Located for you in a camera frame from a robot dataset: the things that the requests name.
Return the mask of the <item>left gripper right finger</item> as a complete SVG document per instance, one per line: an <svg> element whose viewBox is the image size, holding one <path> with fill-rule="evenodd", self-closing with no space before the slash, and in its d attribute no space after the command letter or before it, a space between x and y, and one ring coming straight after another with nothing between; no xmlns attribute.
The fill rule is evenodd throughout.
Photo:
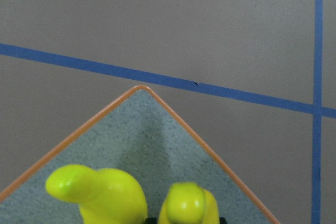
<svg viewBox="0 0 336 224"><path fill-rule="evenodd" d="M224 217L219 217L219 223L220 224L227 224L227 221Z"/></svg>

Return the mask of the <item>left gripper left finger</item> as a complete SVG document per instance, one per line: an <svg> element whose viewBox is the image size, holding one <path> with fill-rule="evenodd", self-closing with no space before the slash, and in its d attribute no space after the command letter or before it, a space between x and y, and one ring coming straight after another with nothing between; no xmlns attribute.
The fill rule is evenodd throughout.
<svg viewBox="0 0 336 224"><path fill-rule="evenodd" d="M144 224L158 224L157 217L148 217L145 219Z"/></svg>

